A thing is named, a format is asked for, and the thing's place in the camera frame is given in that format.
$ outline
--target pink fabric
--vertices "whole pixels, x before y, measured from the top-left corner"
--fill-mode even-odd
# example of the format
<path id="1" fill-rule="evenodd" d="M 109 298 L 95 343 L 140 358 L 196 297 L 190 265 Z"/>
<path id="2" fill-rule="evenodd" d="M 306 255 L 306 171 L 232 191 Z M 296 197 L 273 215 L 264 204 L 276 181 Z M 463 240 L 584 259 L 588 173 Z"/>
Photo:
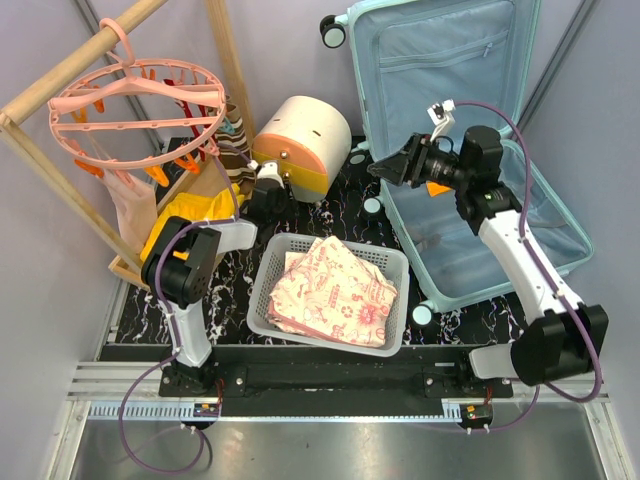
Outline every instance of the pink fabric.
<path id="1" fill-rule="evenodd" d="M 397 295 L 378 267 L 336 237 L 318 239 L 307 253 L 287 253 L 269 321 L 288 333 L 380 347 Z"/>

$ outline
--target yellow cloth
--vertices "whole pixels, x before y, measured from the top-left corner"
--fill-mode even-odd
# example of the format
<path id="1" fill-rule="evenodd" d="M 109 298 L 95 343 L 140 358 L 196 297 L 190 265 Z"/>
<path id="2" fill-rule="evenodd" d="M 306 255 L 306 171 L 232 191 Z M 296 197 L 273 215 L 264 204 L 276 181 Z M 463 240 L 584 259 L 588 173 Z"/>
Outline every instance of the yellow cloth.
<path id="1" fill-rule="evenodd" d="M 242 205 L 245 196 L 239 193 L 240 188 L 235 183 L 232 187 L 233 193 L 238 199 L 238 205 Z M 191 222 L 197 222 L 205 219 L 220 220 L 229 218 L 231 215 L 233 215 L 233 198 L 226 188 L 215 198 L 192 195 L 191 193 L 179 193 L 158 216 L 158 220 L 149 234 L 149 239 L 140 253 L 140 259 L 143 262 L 147 259 L 153 244 L 156 243 L 169 217 L 178 216 Z"/>

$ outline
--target drying rack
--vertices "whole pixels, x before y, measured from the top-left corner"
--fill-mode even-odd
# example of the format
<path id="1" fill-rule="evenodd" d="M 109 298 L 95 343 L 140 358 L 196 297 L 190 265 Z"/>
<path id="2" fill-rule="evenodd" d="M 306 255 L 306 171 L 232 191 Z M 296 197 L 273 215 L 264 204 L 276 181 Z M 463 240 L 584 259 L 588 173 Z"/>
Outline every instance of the drying rack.
<path id="1" fill-rule="evenodd" d="M 139 0 L 120 15 L 116 22 L 126 33 L 130 33 L 167 1 Z M 253 117 L 225 0 L 204 0 L 204 4 L 227 80 L 227 89 L 240 109 L 245 134 L 250 144 L 255 136 Z M 112 50 L 119 40 L 112 29 L 100 30 L 75 52 L 5 105 L 0 110 L 0 138 L 113 249 L 117 257 L 111 262 L 110 270 L 130 283 L 142 285 L 140 281 L 142 261 L 139 256 L 20 127 L 79 74 Z M 185 171 L 158 204 L 158 210 L 161 211 L 181 191 L 188 190 L 190 193 L 202 194 L 202 184 L 206 181 L 215 181 L 215 168 L 207 170 L 203 170 L 199 175 Z"/>

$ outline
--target gray plastic basket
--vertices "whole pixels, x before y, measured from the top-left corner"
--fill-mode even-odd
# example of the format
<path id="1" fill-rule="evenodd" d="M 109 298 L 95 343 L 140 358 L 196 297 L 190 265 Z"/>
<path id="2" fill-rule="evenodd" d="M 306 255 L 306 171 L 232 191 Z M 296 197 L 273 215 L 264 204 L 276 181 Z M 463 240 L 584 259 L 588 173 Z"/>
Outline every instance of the gray plastic basket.
<path id="1" fill-rule="evenodd" d="M 260 335 L 281 338 L 291 342 L 307 343 L 318 347 L 344 350 L 345 352 L 390 357 L 395 355 L 402 345 L 402 335 L 407 320 L 407 302 L 409 298 L 409 261 L 404 253 L 390 248 L 376 247 L 360 243 L 344 242 L 357 257 L 365 259 L 380 268 L 387 280 L 391 280 L 398 290 L 386 326 L 386 341 L 379 348 L 360 347 L 341 342 L 330 342 L 302 335 L 285 333 L 267 322 L 269 308 L 269 294 L 284 273 L 284 257 L 286 252 L 307 252 L 316 237 L 280 233 L 275 235 L 262 257 L 258 276 L 253 285 L 253 292 L 249 300 L 247 323 L 249 328 Z"/>

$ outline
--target pink clothes hanger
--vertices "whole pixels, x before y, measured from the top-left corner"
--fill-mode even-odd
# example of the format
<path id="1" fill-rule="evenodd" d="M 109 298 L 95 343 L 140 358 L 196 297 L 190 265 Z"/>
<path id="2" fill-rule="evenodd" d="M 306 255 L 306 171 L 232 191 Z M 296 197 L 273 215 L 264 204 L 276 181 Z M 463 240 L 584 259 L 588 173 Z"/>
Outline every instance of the pink clothes hanger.
<path id="1" fill-rule="evenodd" d="M 171 59 L 141 59 L 136 60 L 133 54 L 129 39 L 122 28 L 114 21 L 105 18 L 100 21 L 100 26 L 111 28 L 120 37 L 120 41 L 124 46 L 126 58 L 122 59 L 115 54 L 111 56 L 118 61 L 116 65 L 111 65 L 96 70 L 93 73 L 85 75 L 76 80 L 67 87 L 60 96 L 52 98 L 49 101 L 49 124 L 51 131 L 60 145 L 75 158 L 95 167 L 101 167 L 108 170 L 130 170 L 136 168 L 148 168 L 155 165 L 161 165 L 166 162 L 175 160 L 185 156 L 187 153 L 195 149 L 204 150 L 206 153 L 214 154 L 217 149 L 212 145 L 210 140 L 213 133 L 224 121 L 226 110 L 224 87 L 220 81 L 209 71 L 188 62 Z M 145 71 L 146 67 L 167 67 L 171 72 L 174 68 L 180 69 L 181 72 L 186 70 L 202 75 L 204 82 L 195 85 L 165 85 L 162 82 L 144 78 L 147 75 L 137 76 L 133 73 L 133 69 Z M 96 79 L 110 75 L 114 71 L 122 70 L 125 74 L 124 78 L 109 83 L 100 88 L 87 88 Z M 213 115 L 203 115 L 202 117 L 192 118 L 175 118 L 163 120 L 146 120 L 136 122 L 85 122 L 85 123 L 60 123 L 60 118 L 64 114 L 82 110 L 90 104 L 95 104 L 113 95 L 135 95 L 135 94 L 157 94 L 173 98 L 176 101 L 185 103 L 194 103 L 203 105 L 213 109 Z M 63 132 L 75 131 L 86 132 L 96 130 L 127 130 L 140 128 L 165 128 L 165 127 L 191 127 L 202 126 L 202 133 L 193 141 L 182 145 L 178 149 L 161 154 L 156 157 L 148 157 L 140 160 L 132 161 L 113 161 L 103 160 L 91 157 L 86 152 L 78 151 L 73 148 L 73 142 L 63 136 Z"/>

